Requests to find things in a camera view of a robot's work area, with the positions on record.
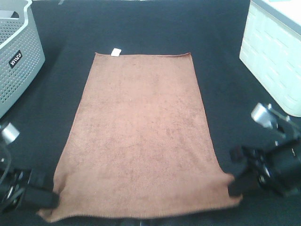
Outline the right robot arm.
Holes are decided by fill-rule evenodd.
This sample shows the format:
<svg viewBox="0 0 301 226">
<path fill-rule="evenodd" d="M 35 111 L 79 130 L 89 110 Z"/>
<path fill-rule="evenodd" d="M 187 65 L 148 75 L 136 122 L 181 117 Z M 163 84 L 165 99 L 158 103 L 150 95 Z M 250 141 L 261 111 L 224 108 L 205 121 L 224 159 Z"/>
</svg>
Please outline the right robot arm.
<svg viewBox="0 0 301 226">
<path fill-rule="evenodd" d="M 259 189 L 281 196 L 301 192 L 301 128 L 290 116 L 282 115 L 271 104 L 258 103 L 251 118 L 262 127 L 274 131 L 282 141 L 265 148 L 240 145 L 230 150 L 233 162 L 245 162 L 243 172 L 228 185 L 231 197 Z"/>
</svg>

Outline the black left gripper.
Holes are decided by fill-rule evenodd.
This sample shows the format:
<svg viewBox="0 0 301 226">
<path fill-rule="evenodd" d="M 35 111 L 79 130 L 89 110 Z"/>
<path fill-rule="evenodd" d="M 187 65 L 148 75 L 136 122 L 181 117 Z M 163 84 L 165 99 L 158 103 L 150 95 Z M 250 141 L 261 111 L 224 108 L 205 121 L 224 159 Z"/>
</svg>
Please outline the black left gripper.
<svg viewBox="0 0 301 226">
<path fill-rule="evenodd" d="M 15 169 L 0 183 L 0 212 L 7 213 L 21 207 L 52 209 L 59 203 L 59 195 L 53 190 L 53 177 L 38 169 Z"/>
</svg>

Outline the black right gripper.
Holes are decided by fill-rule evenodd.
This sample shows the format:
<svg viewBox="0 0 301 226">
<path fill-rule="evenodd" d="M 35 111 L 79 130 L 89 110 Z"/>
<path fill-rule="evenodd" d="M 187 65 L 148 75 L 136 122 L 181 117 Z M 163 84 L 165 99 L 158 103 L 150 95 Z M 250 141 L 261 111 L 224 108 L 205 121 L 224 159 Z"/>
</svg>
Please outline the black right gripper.
<svg viewBox="0 0 301 226">
<path fill-rule="evenodd" d="M 271 190 L 281 196 L 301 193 L 299 138 L 267 150 L 239 145 L 230 150 L 230 159 L 234 163 L 248 162 L 248 166 L 252 169 L 243 171 L 228 185 L 230 197 L 249 194 L 260 188 Z"/>
</svg>

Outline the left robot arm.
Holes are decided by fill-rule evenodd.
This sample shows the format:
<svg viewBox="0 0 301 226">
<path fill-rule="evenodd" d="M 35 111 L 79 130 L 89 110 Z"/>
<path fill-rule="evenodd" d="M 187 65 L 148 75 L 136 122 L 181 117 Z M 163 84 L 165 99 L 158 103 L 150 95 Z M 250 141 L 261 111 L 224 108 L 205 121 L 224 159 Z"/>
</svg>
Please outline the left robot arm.
<svg viewBox="0 0 301 226">
<path fill-rule="evenodd" d="M 14 210 L 53 209 L 58 206 L 59 195 L 46 189 L 46 174 L 35 169 L 12 166 L 8 145 L 20 132 L 11 123 L 0 125 L 0 212 Z"/>
</svg>

